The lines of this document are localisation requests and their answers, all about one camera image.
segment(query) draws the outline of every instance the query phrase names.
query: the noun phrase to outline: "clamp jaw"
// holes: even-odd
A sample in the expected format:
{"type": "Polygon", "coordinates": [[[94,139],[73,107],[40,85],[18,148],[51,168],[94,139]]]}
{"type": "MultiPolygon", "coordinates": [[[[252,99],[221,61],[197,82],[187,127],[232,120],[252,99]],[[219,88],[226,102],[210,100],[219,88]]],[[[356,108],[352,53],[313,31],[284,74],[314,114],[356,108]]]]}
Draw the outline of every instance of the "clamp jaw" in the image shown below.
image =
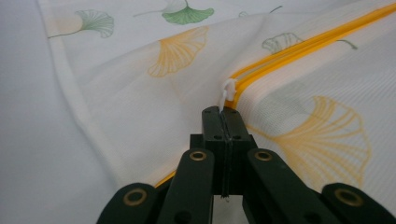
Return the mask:
{"type": "Polygon", "coordinates": [[[243,195],[249,223],[396,224],[359,189],[330,184],[308,188],[273,151],[258,148],[236,110],[202,112],[203,133],[192,134],[173,178],[158,188],[131,184],[107,204],[99,224],[209,224],[213,195],[243,195]]]}

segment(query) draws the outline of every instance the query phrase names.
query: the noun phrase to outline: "white zipper pull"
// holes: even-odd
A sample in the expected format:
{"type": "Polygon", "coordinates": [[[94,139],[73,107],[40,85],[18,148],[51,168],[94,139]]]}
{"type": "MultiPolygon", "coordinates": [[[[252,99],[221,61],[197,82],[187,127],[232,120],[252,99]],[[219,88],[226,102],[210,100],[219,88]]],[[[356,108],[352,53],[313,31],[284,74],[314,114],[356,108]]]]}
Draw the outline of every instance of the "white zipper pull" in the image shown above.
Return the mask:
{"type": "Polygon", "coordinates": [[[235,93],[236,93],[235,82],[236,82],[236,79],[228,78],[221,86],[222,95],[221,95],[220,106],[219,106],[220,113],[224,109],[224,104],[225,104],[226,100],[233,101],[233,97],[235,96],[235,93]]]}

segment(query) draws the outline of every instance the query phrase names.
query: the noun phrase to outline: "ginkgo leaf print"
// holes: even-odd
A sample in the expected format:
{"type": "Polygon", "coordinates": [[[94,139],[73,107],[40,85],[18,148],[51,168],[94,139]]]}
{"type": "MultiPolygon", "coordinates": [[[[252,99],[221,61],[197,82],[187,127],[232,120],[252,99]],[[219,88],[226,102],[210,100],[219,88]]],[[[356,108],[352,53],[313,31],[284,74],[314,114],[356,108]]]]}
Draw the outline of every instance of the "ginkgo leaf print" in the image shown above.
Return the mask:
{"type": "Polygon", "coordinates": [[[199,27],[160,40],[160,54],[148,73],[152,77],[164,77],[190,65],[206,44],[207,30],[207,27],[199,27]]]}
{"type": "Polygon", "coordinates": [[[107,13],[96,10],[81,10],[76,12],[82,19],[81,28],[77,31],[69,34],[62,35],[72,35],[84,30],[94,30],[100,33],[102,38],[109,37],[113,34],[114,29],[114,19],[107,15],[107,13]]]}
{"type": "Polygon", "coordinates": [[[262,48],[268,49],[272,54],[276,54],[283,49],[287,49],[295,44],[303,42],[297,35],[293,33],[285,33],[268,38],[262,42],[262,48]]]}
{"type": "Polygon", "coordinates": [[[314,101],[309,118],[288,133],[271,136],[249,129],[276,142],[288,165],[313,189],[332,182],[361,186],[371,155],[361,117],[328,97],[317,96],[314,101]]]}
{"type": "Polygon", "coordinates": [[[186,1],[186,7],[177,12],[163,13],[163,17],[171,23],[176,23],[180,25],[185,25],[189,23],[196,23],[207,19],[209,16],[215,13],[213,8],[208,8],[206,10],[197,10],[189,7],[186,1]]]}

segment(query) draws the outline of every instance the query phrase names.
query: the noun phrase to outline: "metal rivet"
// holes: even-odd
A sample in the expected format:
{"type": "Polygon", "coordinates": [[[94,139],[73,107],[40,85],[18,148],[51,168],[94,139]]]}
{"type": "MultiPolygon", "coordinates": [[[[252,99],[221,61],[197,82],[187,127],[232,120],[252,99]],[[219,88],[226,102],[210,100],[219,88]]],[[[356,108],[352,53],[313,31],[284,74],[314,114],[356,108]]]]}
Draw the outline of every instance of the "metal rivet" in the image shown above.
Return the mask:
{"type": "Polygon", "coordinates": [[[206,153],[204,153],[203,151],[194,151],[190,153],[190,159],[192,159],[193,161],[203,161],[204,159],[206,159],[206,153]]]}
{"type": "Polygon", "coordinates": [[[337,189],[335,197],[342,203],[350,206],[359,207],[363,205],[363,198],[357,193],[350,191],[349,189],[337,189]]]}
{"type": "Polygon", "coordinates": [[[266,151],[258,151],[254,154],[254,157],[260,161],[270,161],[272,159],[272,155],[266,151]]]}
{"type": "Polygon", "coordinates": [[[148,194],[146,193],[145,190],[143,189],[132,189],[128,193],[126,193],[123,197],[123,202],[125,205],[128,206],[137,206],[144,202],[148,197],[148,194]],[[137,199],[131,199],[131,196],[133,194],[138,195],[139,197],[137,199]]]}

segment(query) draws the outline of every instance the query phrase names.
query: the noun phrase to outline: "zipper tape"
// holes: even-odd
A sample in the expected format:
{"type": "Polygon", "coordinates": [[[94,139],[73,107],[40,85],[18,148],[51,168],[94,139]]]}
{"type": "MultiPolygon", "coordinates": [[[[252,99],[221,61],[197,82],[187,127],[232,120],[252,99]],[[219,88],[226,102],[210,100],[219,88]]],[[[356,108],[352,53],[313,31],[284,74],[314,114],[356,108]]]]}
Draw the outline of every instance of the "zipper tape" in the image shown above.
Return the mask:
{"type": "Polygon", "coordinates": [[[237,80],[235,83],[236,93],[234,98],[231,101],[227,99],[225,105],[231,108],[236,108],[239,97],[244,92],[244,90],[259,78],[268,75],[269,73],[284,65],[295,62],[312,52],[323,49],[324,47],[343,38],[344,36],[350,35],[375,21],[385,18],[395,11],[396,4],[382,7],[360,18],[357,18],[354,21],[347,22],[330,31],[311,37],[304,42],[296,44],[288,49],[284,49],[274,55],[263,58],[260,61],[239,70],[230,78],[237,79],[238,77],[243,77],[237,80]]]}

